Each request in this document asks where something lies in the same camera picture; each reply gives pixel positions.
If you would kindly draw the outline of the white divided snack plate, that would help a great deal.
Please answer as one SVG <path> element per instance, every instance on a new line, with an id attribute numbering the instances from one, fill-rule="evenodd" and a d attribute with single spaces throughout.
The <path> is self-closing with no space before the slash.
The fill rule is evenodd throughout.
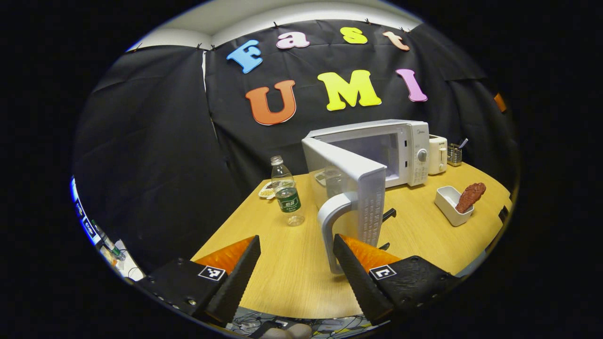
<path id="1" fill-rule="evenodd" d="M 276 196 L 276 193 L 282 189 L 282 181 L 277 182 L 268 182 L 265 184 L 262 189 L 258 192 L 258 196 L 260 198 L 265 198 L 270 200 Z"/>

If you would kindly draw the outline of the white side table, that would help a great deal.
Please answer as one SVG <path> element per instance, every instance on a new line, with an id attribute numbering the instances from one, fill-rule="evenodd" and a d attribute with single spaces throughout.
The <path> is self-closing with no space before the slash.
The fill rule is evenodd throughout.
<path id="1" fill-rule="evenodd" d="M 146 274 L 141 270 L 140 266 L 130 255 L 129 250 L 122 240 L 118 240 L 115 243 L 117 249 L 119 249 L 123 259 L 118 259 L 115 264 L 115 268 L 125 278 L 130 278 L 134 281 L 140 281 L 146 277 Z"/>

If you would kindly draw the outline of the clear water bottle green label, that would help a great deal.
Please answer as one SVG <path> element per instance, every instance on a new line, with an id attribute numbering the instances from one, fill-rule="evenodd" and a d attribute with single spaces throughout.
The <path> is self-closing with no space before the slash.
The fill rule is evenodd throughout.
<path id="1" fill-rule="evenodd" d="M 288 226 L 299 226 L 305 221 L 304 210 L 292 172 L 281 156 L 270 159 L 271 183 L 278 206 Z"/>

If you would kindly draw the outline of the slim green tipped bottle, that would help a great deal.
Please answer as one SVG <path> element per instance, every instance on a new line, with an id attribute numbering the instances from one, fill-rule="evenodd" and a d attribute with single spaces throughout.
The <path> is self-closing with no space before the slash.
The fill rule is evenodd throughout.
<path id="1" fill-rule="evenodd" d="M 113 256 L 116 260 L 125 260 L 125 254 L 108 238 L 107 234 L 99 227 L 98 223 L 92 219 L 92 226 L 98 232 L 101 241 L 103 243 L 103 247 L 108 250 L 111 256 Z"/>

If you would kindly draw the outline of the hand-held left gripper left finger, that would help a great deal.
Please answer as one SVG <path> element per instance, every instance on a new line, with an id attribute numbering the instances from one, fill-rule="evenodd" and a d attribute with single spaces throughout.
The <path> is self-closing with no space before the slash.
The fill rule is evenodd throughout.
<path id="1" fill-rule="evenodd" d="M 175 311 L 224 327 L 233 320 L 260 255 L 255 234 L 198 260 L 177 258 L 136 281 L 136 287 Z"/>

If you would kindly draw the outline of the white toaster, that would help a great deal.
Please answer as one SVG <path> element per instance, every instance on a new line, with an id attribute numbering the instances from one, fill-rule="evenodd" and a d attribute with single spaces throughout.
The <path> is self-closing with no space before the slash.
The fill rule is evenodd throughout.
<path id="1" fill-rule="evenodd" d="M 438 175 L 447 170 L 448 140 L 445 137 L 429 135 L 428 175 Z"/>

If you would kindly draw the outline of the white microwave oven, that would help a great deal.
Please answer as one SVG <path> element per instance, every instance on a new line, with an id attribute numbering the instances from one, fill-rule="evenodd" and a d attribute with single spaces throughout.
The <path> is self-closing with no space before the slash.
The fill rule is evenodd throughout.
<path id="1" fill-rule="evenodd" d="M 330 272 L 341 274 L 334 234 L 377 245 L 386 189 L 426 182 L 428 123 L 387 119 L 316 129 L 301 145 Z"/>

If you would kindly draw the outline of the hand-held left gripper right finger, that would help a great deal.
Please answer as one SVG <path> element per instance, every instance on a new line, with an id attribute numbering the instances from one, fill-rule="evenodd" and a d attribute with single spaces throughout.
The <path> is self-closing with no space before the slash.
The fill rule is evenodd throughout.
<path id="1" fill-rule="evenodd" d="M 334 255 L 366 319 L 373 325 L 406 320 L 452 291 L 461 278 L 420 256 L 398 258 L 336 234 Z"/>

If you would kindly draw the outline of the brown meat piece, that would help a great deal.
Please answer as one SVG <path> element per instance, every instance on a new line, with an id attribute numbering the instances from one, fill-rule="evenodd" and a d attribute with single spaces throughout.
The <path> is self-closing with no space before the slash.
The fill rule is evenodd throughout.
<path id="1" fill-rule="evenodd" d="M 461 193 L 455 210 L 459 214 L 466 213 L 485 193 L 487 187 L 484 183 L 473 183 Z"/>

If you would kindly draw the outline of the white rectangular dish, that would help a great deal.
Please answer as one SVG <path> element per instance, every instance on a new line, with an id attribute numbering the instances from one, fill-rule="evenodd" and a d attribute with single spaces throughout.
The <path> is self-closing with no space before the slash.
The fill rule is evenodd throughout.
<path id="1" fill-rule="evenodd" d="M 471 206 L 466 212 L 461 214 L 456 210 L 456 206 L 461 197 L 453 186 L 443 186 L 436 190 L 434 202 L 436 206 L 443 212 L 444 216 L 454 227 L 463 225 L 472 216 L 474 207 Z"/>

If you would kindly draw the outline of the blue lit screen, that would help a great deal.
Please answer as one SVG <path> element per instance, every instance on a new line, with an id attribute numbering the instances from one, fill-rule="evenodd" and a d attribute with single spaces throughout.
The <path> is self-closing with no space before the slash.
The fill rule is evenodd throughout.
<path id="1" fill-rule="evenodd" d="M 86 214 L 81 204 L 80 196 L 78 195 L 77 190 L 77 183 L 75 181 L 74 176 L 71 176 L 70 178 L 70 189 L 78 221 L 80 222 L 80 225 L 83 227 L 86 234 L 88 234 L 88 238 L 92 245 L 97 245 L 97 243 L 99 243 L 99 241 L 101 240 L 101 236 L 99 236 L 97 230 L 92 225 L 90 219 L 88 218 L 88 215 Z"/>

